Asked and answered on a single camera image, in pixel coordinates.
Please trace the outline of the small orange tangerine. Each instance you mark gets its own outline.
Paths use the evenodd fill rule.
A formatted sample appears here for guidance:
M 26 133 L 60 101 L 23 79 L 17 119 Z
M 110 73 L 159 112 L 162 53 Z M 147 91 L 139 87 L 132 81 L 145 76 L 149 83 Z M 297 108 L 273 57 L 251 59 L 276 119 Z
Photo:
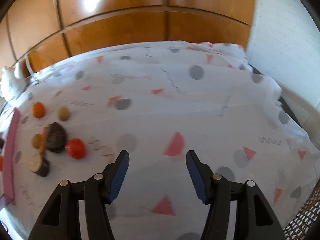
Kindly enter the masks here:
M 41 102 L 34 103 L 32 107 L 32 114 L 33 114 L 33 117 L 37 119 L 44 117 L 46 114 L 46 108 L 44 104 L 42 104 Z

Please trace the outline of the yellow-brown small round fruit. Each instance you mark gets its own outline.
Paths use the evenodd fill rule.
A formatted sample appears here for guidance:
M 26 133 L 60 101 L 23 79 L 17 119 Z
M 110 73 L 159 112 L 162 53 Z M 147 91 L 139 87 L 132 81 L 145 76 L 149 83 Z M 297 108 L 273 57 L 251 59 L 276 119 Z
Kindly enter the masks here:
M 60 107 L 57 113 L 60 121 L 67 121 L 70 117 L 70 110 L 68 107 Z

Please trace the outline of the white ceramic electric kettle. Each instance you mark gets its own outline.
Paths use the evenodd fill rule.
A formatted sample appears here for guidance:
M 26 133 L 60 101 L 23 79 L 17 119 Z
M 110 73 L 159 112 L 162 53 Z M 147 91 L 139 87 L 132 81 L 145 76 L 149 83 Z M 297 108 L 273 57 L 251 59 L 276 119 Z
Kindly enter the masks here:
M 12 67 L 4 66 L 1 75 L 1 98 L 6 102 L 16 100 L 27 88 L 27 82 L 23 75 L 20 63 Z

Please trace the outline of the orange carrot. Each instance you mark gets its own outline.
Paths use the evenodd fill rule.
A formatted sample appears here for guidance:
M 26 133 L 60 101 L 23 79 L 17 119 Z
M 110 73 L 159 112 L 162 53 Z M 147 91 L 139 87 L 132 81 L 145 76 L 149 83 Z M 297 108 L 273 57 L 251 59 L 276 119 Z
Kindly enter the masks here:
M 47 131 L 48 131 L 48 127 L 45 126 L 42 130 L 42 138 L 41 138 L 41 144 L 39 147 L 39 155 L 44 155 L 45 151 L 46 151 L 46 137 L 47 137 Z

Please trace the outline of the large dark water chestnut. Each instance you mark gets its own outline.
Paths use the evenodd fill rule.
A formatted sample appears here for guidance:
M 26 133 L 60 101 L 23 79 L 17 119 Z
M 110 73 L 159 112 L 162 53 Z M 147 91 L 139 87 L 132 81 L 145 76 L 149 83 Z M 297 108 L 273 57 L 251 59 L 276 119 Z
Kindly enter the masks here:
M 50 152 L 60 153 L 65 149 L 66 142 L 65 129 L 57 122 L 51 123 L 46 134 L 46 149 Z

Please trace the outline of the red tomato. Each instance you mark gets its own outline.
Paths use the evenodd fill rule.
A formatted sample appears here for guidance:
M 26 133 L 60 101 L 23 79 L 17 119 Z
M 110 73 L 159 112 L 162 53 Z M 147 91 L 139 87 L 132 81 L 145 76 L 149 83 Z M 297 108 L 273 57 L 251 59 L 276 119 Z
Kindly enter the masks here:
M 66 146 L 66 152 L 73 159 L 82 159 L 86 156 L 86 146 L 78 138 L 70 139 Z

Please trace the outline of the large orange with stem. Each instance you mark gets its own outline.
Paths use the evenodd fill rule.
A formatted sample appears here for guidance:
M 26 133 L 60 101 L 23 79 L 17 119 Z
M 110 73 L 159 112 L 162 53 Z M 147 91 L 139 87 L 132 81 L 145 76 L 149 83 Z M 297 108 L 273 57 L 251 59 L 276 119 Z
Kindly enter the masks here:
M 0 171 L 3 171 L 3 156 L 0 155 Z

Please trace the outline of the pink-edged cardboard tray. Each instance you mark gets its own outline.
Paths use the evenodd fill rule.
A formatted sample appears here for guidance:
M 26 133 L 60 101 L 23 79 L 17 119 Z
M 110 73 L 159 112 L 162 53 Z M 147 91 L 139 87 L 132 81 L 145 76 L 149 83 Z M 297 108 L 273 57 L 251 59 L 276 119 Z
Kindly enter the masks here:
M 15 199 L 14 191 L 14 172 L 13 172 L 13 155 L 16 131 L 20 119 L 20 111 L 14 108 L 12 111 L 12 119 L 7 131 L 7 138 L 4 144 L 3 159 L 3 193 L 1 194 L 1 209 L 6 207 Z

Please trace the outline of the white patterned tablecloth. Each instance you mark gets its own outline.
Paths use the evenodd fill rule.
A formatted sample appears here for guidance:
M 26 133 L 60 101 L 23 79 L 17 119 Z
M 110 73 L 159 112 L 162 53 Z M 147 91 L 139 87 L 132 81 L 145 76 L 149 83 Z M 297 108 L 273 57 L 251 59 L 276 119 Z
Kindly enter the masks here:
M 281 225 L 298 212 L 319 179 L 319 150 L 280 106 L 280 86 L 252 72 L 236 44 L 149 42 L 78 55 L 35 74 L 39 84 L 14 102 L 21 118 L 13 155 L 15 201 L 1 220 L 27 239 L 57 184 L 86 180 L 121 150 L 130 165 L 118 198 L 107 207 L 116 239 L 198 239 L 208 207 L 185 165 L 194 150 L 212 171 L 253 180 Z M 33 117 L 41 102 L 44 117 Z M 60 121 L 60 107 L 70 117 Z M 78 138 L 86 156 L 46 149 L 46 177 L 29 164 L 32 137 L 51 123 Z

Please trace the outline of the large cut dark cylinder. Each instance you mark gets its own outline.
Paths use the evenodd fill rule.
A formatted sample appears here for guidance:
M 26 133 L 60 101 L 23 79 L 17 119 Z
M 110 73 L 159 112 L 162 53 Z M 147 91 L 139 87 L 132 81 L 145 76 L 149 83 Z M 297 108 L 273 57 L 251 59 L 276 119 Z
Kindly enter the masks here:
M 38 176 L 46 177 L 50 170 L 49 161 L 40 154 L 35 154 L 31 158 L 31 162 L 29 164 L 29 169 L 31 172 L 35 173 Z

